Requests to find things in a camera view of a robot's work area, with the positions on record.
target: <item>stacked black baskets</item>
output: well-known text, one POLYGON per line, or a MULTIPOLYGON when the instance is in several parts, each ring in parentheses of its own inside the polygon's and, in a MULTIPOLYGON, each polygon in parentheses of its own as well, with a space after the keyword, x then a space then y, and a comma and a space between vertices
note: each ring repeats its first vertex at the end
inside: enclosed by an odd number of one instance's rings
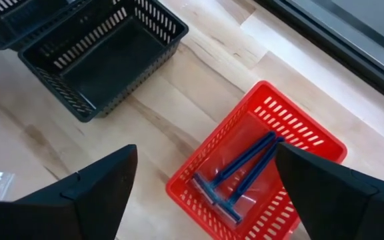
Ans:
POLYGON ((26 66, 82 122, 109 114, 174 54, 188 32, 156 0, 64 4, 0 0, 0 49, 19 50, 26 66), (22 27, 7 21, 16 11, 22 27))

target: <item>plastic basket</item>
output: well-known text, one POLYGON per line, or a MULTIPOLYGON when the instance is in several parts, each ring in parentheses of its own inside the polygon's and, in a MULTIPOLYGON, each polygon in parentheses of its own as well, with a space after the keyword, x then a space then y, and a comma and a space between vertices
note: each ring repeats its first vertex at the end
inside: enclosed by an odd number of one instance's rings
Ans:
POLYGON ((91 0, 19 52, 82 122, 109 114, 176 51, 187 26, 154 0, 91 0))
POLYGON ((61 18, 67 5, 66 0, 0 0, 0 49, 20 50, 54 24, 53 18, 61 18))
MULTIPOLYGON (((300 220, 274 161, 262 173, 263 178, 259 178, 267 186, 266 192, 236 229, 224 224, 190 181, 204 160, 228 144, 240 129, 247 129, 250 136, 256 136, 253 131, 274 130, 278 136, 284 136, 286 142, 336 163, 342 162, 347 153, 344 144, 276 88, 261 81, 174 174, 167 184, 167 192, 214 239, 288 239, 300 220)), ((229 150, 236 146, 238 153, 247 147, 240 142, 229 146, 229 150)))

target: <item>wooden surface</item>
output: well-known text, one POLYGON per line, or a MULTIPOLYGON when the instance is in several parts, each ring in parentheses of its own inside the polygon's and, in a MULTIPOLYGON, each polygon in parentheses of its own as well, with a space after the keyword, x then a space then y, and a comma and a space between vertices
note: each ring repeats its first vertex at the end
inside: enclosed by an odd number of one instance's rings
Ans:
MULTIPOLYGON (((0 170, 13 200, 128 143, 137 177, 118 239, 208 239, 165 184, 258 80, 346 144, 344 165, 384 180, 384 96, 247 0, 161 0, 189 25, 178 52, 105 119, 80 123, 0 51, 0 170)), ((300 226, 292 239, 307 239, 300 226)))

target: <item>wooden table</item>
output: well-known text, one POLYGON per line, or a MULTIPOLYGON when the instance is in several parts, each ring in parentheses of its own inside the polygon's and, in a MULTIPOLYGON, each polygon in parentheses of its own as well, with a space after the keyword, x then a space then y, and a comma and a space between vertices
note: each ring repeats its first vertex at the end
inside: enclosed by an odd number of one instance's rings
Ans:
MULTIPOLYGON (((195 148, 260 79, 346 144, 344 165, 384 180, 384 96, 248 0, 161 0, 190 27, 178 52, 105 119, 80 123, 0 51, 0 170, 22 197, 128 143, 139 148, 119 239, 208 239, 165 193, 195 148)), ((303 227, 293 239, 306 239, 303 227)))

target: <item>blue razor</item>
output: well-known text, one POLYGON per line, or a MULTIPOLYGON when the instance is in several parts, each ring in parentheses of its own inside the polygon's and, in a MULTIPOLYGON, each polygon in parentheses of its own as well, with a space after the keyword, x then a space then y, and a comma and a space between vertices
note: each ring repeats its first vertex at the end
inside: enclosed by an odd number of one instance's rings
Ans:
POLYGON ((226 214, 230 220, 234 221, 236 224, 239 224, 242 221, 242 216, 238 214, 233 206, 238 202, 239 198, 250 188, 250 186, 254 183, 256 178, 260 175, 260 173, 264 170, 264 168, 268 165, 272 158, 275 156, 275 151, 277 149, 277 145, 280 142, 283 142, 284 138, 279 137, 270 149, 262 156, 260 161, 254 166, 254 168, 250 171, 248 176, 242 180, 239 184, 238 188, 232 193, 230 198, 226 201, 218 201, 217 208, 222 211, 222 213, 226 214))
POLYGON ((198 173, 193 175, 192 181, 212 205, 220 202, 221 198, 214 191, 215 188, 224 182, 224 180, 232 176, 234 172, 244 166, 244 164, 250 161, 254 156, 256 156, 256 154, 262 151, 275 138, 276 134, 274 131, 268 132, 264 137, 254 143, 248 150, 230 162, 226 168, 218 172, 212 181, 206 182, 206 180, 202 178, 202 176, 200 176, 198 173))

